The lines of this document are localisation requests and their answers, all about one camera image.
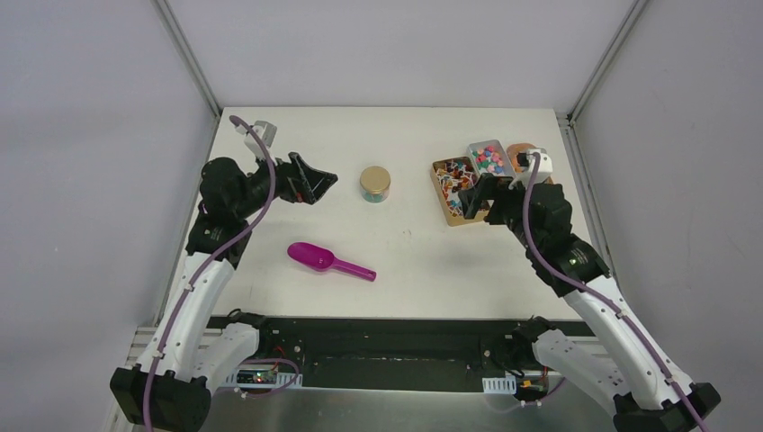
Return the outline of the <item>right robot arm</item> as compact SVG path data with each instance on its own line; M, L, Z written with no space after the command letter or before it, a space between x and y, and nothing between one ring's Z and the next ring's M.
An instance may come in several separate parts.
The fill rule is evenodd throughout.
M487 207L485 222L516 236L535 274L578 313L610 358L574 347L548 320L533 318L512 334L516 365L560 373L596 401L618 431L708 429L705 419L719 405L719 392L684 373L641 324L601 256L573 233L561 185L483 175L458 195L465 218Z

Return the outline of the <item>magenta plastic scoop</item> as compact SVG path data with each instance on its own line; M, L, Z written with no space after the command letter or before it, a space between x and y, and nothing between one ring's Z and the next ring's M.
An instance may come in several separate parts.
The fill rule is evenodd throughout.
M369 268L337 258L330 250L307 242L295 242L287 248L294 261L318 272L338 271L365 281L374 282L377 273Z

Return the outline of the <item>clear plastic jar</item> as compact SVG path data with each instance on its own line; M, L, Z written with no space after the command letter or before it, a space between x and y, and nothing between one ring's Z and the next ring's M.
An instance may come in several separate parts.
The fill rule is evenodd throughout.
M376 189L367 189L361 186L360 191L361 191L361 196L368 203L382 203L389 197L389 194L390 194L389 188L376 190Z

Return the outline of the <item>gold jar lid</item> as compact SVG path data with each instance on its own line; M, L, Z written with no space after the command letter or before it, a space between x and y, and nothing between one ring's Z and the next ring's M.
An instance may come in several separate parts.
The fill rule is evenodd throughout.
M360 174L359 182L360 186L367 189L379 190L390 188L391 177L382 166L368 166Z

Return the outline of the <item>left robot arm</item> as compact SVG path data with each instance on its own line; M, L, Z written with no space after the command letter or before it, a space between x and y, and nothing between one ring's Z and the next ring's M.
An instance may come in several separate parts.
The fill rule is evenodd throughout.
M202 168L202 199L169 310L135 365L116 369L110 381L122 413L135 425L197 431L213 394L239 365L246 359L263 364L273 356L273 338L245 323L229 324L205 349L200 344L247 248L248 217L260 221L276 199L314 204L338 177L309 166L296 152L287 160L260 157L256 163L248 174L230 157L216 157Z

